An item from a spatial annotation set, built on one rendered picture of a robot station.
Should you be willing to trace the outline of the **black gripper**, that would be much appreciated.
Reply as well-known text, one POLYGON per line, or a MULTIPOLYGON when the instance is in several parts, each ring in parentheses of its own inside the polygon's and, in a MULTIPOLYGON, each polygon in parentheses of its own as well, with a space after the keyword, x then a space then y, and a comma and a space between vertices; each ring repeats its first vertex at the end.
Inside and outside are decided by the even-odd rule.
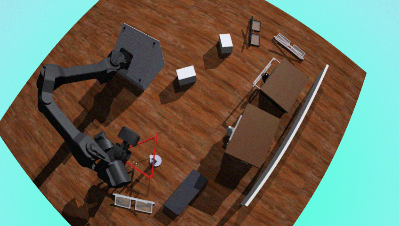
MULTIPOLYGON (((130 147, 130 145, 135 147, 137 145, 137 143, 139 142, 139 140, 140 140, 140 136, 137 133, 135 133, 134 131, 132 131, 131 129, 129 129, 128 127, 124 126, 120 130, 120 133, 118 134, 118 137, 123 139, 123 143, 121 145, 119 143, 116 143, 116 145, 117 145, 117 147, 119 149, 119 152, 120 152, 119 157, 118 157, 117 160, 122 161, 124 166, 125 166, 126 162, 124 162, 124 160, 128 161, 130 156, 131 156, 131 154, 132 154, 128 150, 128 148, 130 147)), ((97 176, 101 180, 103 180, 105 183, 107 183, 106 177, 105 177, 105 175, 104 175, 104 173, 102 171, 100 173, 97 173, 97 176)))

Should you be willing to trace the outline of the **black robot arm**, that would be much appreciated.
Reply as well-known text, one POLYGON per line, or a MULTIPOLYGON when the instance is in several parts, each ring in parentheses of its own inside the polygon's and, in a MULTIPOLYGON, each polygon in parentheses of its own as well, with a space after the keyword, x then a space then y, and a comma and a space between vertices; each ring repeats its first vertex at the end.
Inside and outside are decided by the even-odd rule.
POLYGON ((112 50, 107 58, 92 65, 62 68, 46 64, 37 80, 38 110, 44 114, 61 137, 67 142, 75 160, 95 172, 104 173, 109 188, 121 188, 132 181, 122 161, 117 160, 119 149, 106 138, 105 132, 94 135, 94 140, 80 132, 52 99, 53 91, 63 84, 97 79, 100 84, 109 83, 120 69, 127 70, 133 55, 124 48, 112 50), (96 164, 95 162, 100 159, 96 164))

